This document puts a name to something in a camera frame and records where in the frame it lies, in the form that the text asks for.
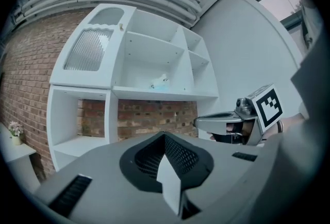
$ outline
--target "flower pot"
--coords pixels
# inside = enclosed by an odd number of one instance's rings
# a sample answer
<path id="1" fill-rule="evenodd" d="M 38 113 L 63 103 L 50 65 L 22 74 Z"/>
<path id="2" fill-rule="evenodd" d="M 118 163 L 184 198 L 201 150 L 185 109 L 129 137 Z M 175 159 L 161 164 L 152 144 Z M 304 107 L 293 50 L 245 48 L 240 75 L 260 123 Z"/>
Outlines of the flower pot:
<path id="1" fill-rule="evenodd" d="M 12 139 L 13 145 L 21 145 L 22 144 L 21 138 L 19 136 L 12 136 L 11 139 Z"/>

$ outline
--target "small table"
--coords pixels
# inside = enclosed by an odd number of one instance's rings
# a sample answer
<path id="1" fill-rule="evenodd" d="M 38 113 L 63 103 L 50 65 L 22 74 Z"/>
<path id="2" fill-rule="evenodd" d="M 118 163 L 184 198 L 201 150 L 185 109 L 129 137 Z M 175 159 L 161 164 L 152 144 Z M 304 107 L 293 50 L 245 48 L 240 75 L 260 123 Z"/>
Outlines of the small table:
<path id="1" fill-rule="evenodd" d="M 34 193 L 40 183 L 32 168 L 29 155 L 35 153 L 36 150 L 26 144 L 14 146 L 10 137 L 10 131 L 0 123 L 0 149 L 4 160 L 17 183 Z"/>

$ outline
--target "item on shelf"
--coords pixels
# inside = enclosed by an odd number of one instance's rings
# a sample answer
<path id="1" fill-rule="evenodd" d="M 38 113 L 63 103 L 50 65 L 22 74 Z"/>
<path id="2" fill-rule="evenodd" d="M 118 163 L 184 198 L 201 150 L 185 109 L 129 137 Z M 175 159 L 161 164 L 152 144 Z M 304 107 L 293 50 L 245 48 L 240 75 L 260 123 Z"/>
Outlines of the item on shelf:
<path id="1" fill-rule="evenodd" d="M 24 130 L 22 125 L 17 122 L 11 122 L 8 126 L 8 129 L 12 135 L 12 143 L 13 145 L 21 145 L 22 141 L 20 136 L 23 134 Z"/>
<path id="2" fill-rule="evenodd" d="M 159 78 L 155 78 L 150 86 L 151 89 L 168 91 L 170 89 L 170 81 L 166 74 L 162 74 Z"/>

